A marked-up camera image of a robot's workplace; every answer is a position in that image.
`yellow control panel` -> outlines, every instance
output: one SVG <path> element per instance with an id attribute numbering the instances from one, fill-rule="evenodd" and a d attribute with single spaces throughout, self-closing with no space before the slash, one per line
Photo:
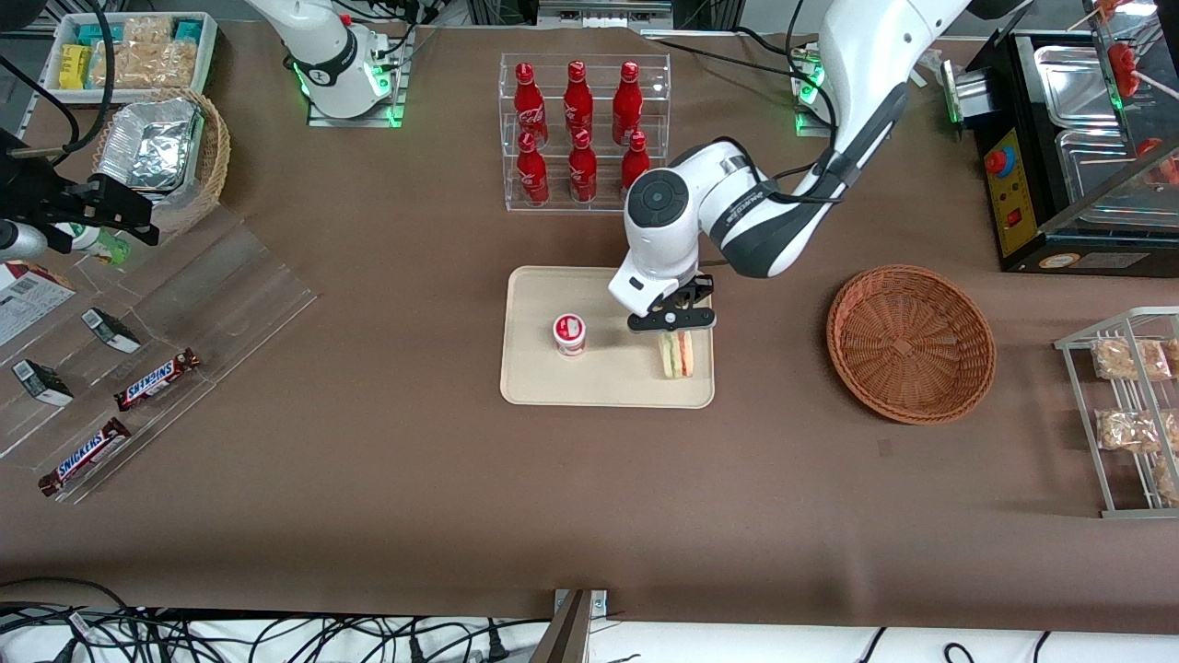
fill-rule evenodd
<path id="1" fill-rule="evenodd" d="M 999 245 L 1006 258 L 1036 236 L 1035 212 L 1014 129 L 987 152 L 983 165 L 987 169 L 990 209 L 999 229 Z"/>

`red emergency stop button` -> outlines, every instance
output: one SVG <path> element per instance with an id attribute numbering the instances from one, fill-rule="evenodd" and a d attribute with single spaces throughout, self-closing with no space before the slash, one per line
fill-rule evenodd
<path id="1" fill-rule="evenodd" d="M 982 164 L 990 175 L 1007 177 L 1015 170 L 1015 150 L 1010 147 L 995 149 L 987 155 Z"/>
<path id="2" fill-rule="evenodd" d="M 999 175 L 1000 172 L 1003 172 L 1005 168 L 1007 168 L 1007 156 L 1002 152 L 992 152 L 987 155 L 986 164 L 987 172 L 990 175 Z"/>

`aluminum foil container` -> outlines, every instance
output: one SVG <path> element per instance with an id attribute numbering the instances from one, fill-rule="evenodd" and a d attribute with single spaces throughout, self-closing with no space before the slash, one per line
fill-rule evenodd
<path id="1" fill-rule="evenodd" d="M 187 99 L 127 104 L 114 113 L 98 170 L 147 193 L 167 193 L 191 175 L 200 107 Z"/>

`brown tabletop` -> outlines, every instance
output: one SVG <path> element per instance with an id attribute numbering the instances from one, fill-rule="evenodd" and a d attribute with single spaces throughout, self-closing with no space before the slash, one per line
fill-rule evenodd
<path id="1" fill-rule="evenodd" d="M 414 60 L 403 127 L 327 130 L 304 126 L 268 25 L 224 33 L 223 199 L 321 298 L 81 505 L 0 462 L 4 577 L 85 577 L 138 605 L 540 616 L 554 587 L 605 586 L 633 619 L 1179 629 L 1179 524 L 1096 518 L 1050 346 L 1177 304 L 1175 283 L 999 273 L 975 149 L 936 85 L 911 88 L 785 275 L 717 270 L 712 405 L 516 407 L 498 389 L 508 275 L 617 265 L 626 242 L 617 216 L 503 210 L 499 55 L 664 48 L 444 29 Z M 776 172 L 823 149 L 793 136 L 782 77 L 672 57 L 674 151 L 732 134 Z M 29 140 L 62 132 L 41 104 Z M 835 290 L 898 262 L 955 281 L 994 327 L 995 386 L 956 424 L 884 421 L 828 361 Z"/>

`brown woven basket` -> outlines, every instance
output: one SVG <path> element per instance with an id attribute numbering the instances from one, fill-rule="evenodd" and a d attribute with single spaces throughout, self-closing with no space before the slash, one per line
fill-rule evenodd
<path id="1" fill-rule="evenodd" d="M 186 205 L 158 204 L 152 210 L 152 223 L 164 232 L 183 232 L 205 217 L 217 206 L 225 176 L 229 172 L 229 127 L 217 112 L 213 103 L 206 97 L 183 88 L 157 90 L 151 94 L 152 101 L 166 101 L 177 97 L 187 99 L 200 106 L 205 117 L 205 127 L 200 134 L 200 155 L 197 160 L 196 179 L 198 184 L 196 197 Z M 98 151 L 94 152 L 94 170 L 103 158 L 106 139 L 111 136 L 111 122 L 106 123 L 98 137 Z"/>
<path id="2" fill-rule="evenodd" d="M 920 267 L 878 267 L 848 281 L 828 315 L 826 346 L 857 399 L 905 424 L 954 421 L 995 379 L 995 341 L 982 311 Z"/>

